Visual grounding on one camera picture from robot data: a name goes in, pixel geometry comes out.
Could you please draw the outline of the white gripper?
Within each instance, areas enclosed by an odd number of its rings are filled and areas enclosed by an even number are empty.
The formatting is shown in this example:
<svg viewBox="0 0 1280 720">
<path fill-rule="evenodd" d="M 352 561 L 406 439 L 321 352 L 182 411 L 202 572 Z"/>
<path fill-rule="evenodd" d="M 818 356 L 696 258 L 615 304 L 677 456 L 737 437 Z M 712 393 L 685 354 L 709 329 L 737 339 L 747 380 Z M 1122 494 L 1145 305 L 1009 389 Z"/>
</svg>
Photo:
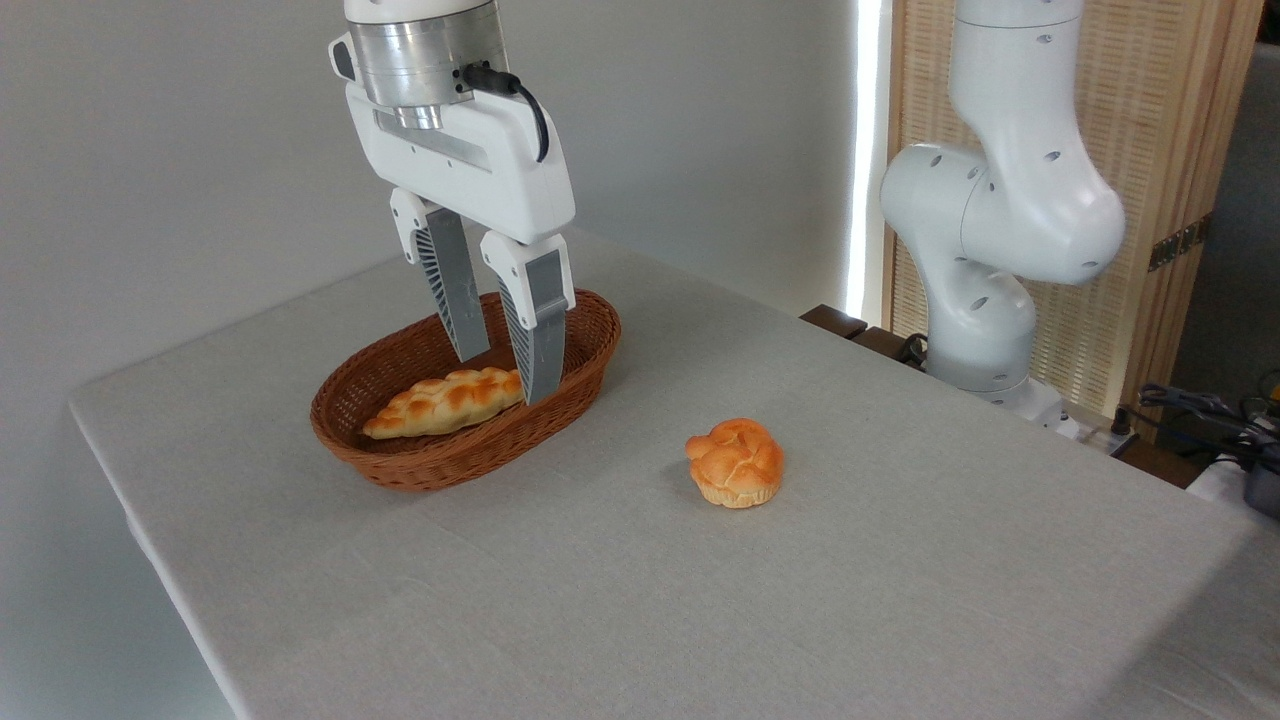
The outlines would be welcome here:
<svg viewBox="0 0 1280 720">
<path fill-rule="evenodd" d="M 498 279 L 525 404 L 539 404 L 561 386 L 566 315 L 576 305 L 567 246 L 556 234 L 576 206 L 549 114 L 516 76 L 477 61 L 445 72 L 445 87 L 470 96 L 438 109 L 439 128 L 406 128 L 369 100 L 349 35 L 330 54 L 367 161 L 397 186 L 390 210 L 403 255 L 424 270 L 462 363 L 490 343 L 461 215 L 493 229 L 480 250 Z"/>
</svg>

